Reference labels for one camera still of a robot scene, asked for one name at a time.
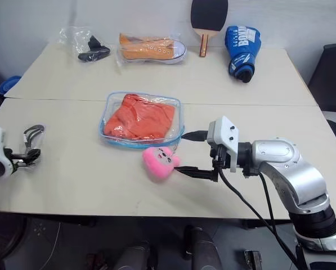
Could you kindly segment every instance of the wooden paddle handle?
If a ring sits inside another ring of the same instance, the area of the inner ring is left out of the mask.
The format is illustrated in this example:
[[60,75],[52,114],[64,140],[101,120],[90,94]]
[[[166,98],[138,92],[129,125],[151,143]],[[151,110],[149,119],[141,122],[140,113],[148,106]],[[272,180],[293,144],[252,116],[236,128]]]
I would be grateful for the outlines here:
[[200,57],[205,57],[207,54],[207,46],[208,46],[208,38],[209,35],[203,34],[201,35],[201,44],[200,44]]

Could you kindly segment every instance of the blue boxing glove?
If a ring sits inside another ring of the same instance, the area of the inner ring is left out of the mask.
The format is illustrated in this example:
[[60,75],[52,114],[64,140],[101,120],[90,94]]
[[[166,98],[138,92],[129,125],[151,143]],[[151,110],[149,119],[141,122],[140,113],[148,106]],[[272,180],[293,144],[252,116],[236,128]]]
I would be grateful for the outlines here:
[[257,29],[247,26],[229,26],[225,34],[225,46],[231,58],[229,74],[243,83],[250,82],[261,44]]

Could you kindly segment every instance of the white wall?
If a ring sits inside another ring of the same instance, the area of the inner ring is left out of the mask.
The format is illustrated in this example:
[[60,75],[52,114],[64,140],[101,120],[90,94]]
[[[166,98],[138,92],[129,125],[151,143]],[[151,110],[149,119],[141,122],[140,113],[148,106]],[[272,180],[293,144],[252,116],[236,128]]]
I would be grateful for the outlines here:
[[[60,28],[73,24],[93,27],[108,43],[116,43],[119,32],[180,33],[186,45],[198,46],[190,5],[191,0],[0,0],[0,73],[23,74]],[[285,48],[308,82],[322,46],[336,43],[336,0],[229,0],[226,25],[231,24],[256,27],[264,47]],[[224,34],[210,45],[223,46]]]

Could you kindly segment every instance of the pink plush toy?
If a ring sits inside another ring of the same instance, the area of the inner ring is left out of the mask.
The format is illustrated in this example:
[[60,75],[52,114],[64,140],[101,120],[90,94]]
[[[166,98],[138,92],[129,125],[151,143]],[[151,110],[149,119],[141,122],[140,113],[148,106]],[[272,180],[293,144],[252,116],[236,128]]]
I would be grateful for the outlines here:
[[179,166],[180,159],[173,156],[168,147],[149,147],[143,151],[143,160],[148,171],[155,177],[167,178],[174,167]]

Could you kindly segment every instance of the black chair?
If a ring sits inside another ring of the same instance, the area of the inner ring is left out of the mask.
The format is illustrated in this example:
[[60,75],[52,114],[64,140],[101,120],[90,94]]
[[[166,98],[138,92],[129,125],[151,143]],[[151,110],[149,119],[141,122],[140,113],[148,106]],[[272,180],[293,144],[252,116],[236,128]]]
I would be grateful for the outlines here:
[[[324,46],[308,88],[322,111],[336,112],[336,44]],[[336,136],[336,123],[328,123]]]

